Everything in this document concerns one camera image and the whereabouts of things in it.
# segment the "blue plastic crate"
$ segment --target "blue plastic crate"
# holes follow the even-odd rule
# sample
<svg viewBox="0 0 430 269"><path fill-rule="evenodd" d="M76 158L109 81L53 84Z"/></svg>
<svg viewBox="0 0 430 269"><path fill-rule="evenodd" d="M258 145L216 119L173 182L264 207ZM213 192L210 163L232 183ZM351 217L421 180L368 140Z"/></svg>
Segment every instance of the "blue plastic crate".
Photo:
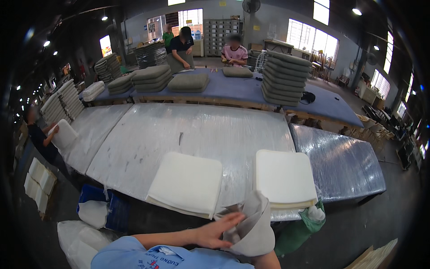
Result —
<svg viewBox="0 0 430 269"><path fill-rule="evenodd" d="M108 202L109 210L105 227L118 232L127 232L129 223L130 204L127 201L119 199L111 190L107 190L109 200L103 193L103 189L88 184L82 187L79 203L85 203L89 200Z"/></svg>

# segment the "plastic sack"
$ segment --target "plastic sack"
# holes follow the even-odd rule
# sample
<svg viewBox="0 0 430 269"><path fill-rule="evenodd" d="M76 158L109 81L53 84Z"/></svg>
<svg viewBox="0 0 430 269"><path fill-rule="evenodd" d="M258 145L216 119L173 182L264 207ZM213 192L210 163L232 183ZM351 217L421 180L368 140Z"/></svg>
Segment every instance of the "plastic sack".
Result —
<svg viewBox="0 0 430 269"><path fill-rule="evenodd" d="M321 208L324 214L326 213L321 200L315 206ZM281 232L275 244L275 253L277 256L297 250L311 234L319 231L326 222L326 219L322 221L310 220L307 211L308 209L306 208L303 212L299 212L301 220L288 224Z"/></svg>
<svg viewBox="0 0 430 269"><path fill-rule="evenodd" d="M58 241L72 269L90 269L97 252L118 237L105 230L98 231L80 220L57 223Z"/></svg>

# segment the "hand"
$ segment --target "hand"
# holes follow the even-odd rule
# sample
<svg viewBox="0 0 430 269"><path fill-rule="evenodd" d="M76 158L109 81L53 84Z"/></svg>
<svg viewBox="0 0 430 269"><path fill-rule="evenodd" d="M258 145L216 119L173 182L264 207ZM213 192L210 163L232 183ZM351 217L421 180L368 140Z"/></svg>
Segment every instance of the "hand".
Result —
<svg viewBox="0 0 430 269"><path fill-rule="evenodd" d="M233 212L225 215L222 219L208 223L202 227L194 229L194 242L206 248L229 248L233 244L229 241L222 241L219 238L222 233L230 230L245 218L241 212Z"/></svg>

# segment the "pink shirt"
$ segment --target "pink shirt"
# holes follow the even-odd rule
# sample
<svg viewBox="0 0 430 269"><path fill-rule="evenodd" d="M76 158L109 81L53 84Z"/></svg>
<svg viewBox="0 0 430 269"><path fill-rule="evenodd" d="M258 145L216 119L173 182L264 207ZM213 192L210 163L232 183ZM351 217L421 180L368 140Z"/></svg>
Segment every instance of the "pink shirt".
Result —
<svg viewBox="0 0 430 269"><path fill-rule="evenodd" d="M236 50L232 50L229 45L225 44L222 48L221 53L225 55L227 61L229 61L230 59L245 60L248 58L248 51L245 49L244 46L239 46ZM242 67L238 64L233 64L233 66Z"/></svg>

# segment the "green shirt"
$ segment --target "green shirt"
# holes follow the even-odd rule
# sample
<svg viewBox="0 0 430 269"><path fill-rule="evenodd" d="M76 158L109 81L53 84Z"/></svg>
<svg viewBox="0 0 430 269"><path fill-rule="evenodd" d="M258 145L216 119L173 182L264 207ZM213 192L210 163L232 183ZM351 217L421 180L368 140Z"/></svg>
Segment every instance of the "green shirt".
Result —
<svg viewBox="0 0 430 269"><path fill-rule="evenodd" d="M164 39L164 46L168 47L170 46L170 40L172 40L172 38L174 37L173 32L167 33L163 33L163 39Z"/></svg>

